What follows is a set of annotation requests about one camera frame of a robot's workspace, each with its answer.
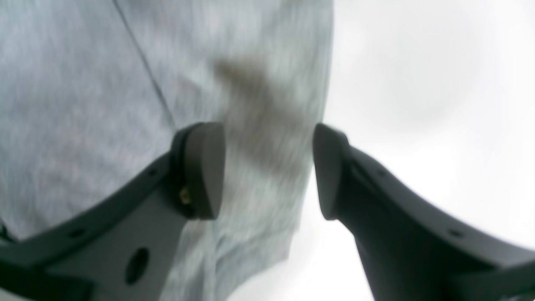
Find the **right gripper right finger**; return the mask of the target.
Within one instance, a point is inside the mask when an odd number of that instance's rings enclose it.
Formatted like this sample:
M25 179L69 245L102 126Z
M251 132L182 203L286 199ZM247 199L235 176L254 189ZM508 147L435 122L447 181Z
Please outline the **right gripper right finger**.
M533 301L533 251L436 208L321 122L313 162L321 213L353 235L375 301Z

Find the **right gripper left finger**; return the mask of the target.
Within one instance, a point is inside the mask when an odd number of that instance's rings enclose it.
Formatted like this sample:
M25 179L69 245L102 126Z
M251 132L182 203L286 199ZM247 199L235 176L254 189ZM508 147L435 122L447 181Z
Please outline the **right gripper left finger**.
M16 301L157 301L182 231L219 215L221 122L178 131L168 153L77 217L1 247L1 293Z

